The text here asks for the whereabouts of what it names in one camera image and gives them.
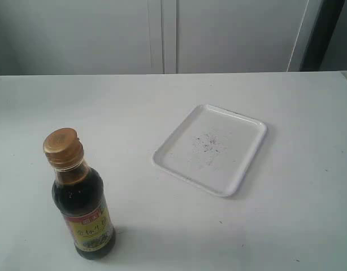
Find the dark vertical post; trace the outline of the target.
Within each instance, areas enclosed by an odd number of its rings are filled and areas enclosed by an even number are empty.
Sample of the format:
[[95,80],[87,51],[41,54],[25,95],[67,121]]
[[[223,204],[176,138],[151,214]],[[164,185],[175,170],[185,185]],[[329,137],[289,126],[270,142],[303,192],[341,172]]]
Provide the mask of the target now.
[[345,0],[324,0],[321,2],[300,65],[301,72],[319,71],[338,19],[341,15],[344,3]]

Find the dark soy sauce bottle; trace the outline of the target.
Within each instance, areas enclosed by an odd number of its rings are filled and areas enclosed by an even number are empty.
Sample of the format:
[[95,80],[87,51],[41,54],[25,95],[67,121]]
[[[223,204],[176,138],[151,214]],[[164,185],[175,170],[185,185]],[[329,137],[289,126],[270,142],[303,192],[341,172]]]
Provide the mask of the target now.
[[52,197],[71,233],[75,249],[88,260],[106,256],[116,241],[99,173],[84,160],[77,132],[61,128],[49,134],[43,151],[55,173]]

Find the white cabinet doors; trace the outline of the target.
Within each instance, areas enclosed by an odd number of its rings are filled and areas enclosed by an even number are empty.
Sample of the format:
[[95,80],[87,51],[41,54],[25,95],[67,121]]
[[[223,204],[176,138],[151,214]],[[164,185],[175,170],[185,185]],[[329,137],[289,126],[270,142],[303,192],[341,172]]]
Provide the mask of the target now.
[[0,1],[0,75],[298,71],[321,1]]

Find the white rectangular plastic tray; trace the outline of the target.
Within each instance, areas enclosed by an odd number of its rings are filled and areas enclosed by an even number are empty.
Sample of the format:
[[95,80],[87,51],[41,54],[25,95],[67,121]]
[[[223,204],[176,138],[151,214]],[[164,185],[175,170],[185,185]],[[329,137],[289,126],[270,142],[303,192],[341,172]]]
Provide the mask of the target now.
[[172,176],[225,198],[240,187],[266,133],[259,120],[201,104],[155,151],[152,161]]

